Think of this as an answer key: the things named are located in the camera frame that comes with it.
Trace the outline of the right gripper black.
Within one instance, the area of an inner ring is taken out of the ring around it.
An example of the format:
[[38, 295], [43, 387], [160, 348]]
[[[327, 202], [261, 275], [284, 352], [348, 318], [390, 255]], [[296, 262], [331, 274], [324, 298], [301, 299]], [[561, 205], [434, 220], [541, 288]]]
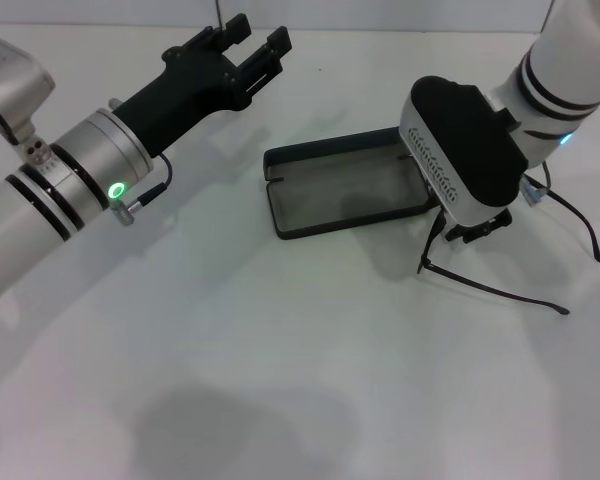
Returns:
[[512, 215], [508, 209], [503, 210], [494, 218], [480, 225], [464, 227], [456, 225], [445, 234], [447, 242], [461, 239], [464, 244], [472, 243], [478, 239], [489, 236], [494, 231], [508, 227], [512, 223]]

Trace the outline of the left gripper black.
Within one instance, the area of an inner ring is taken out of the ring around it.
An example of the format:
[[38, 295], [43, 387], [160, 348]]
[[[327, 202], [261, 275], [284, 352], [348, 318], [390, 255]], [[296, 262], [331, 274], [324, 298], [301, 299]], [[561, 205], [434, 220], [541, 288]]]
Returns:
[[292, 49], [289, 31], [280, 26], [239, 64], [223, 53], [251, 35], [240, 13], [224, 27], [204, 28], [193, 44], [165, 51], [163, 72], [113, 110], [155, 158], [214, 112], [240, 111], [283, 71], [281, 58]]

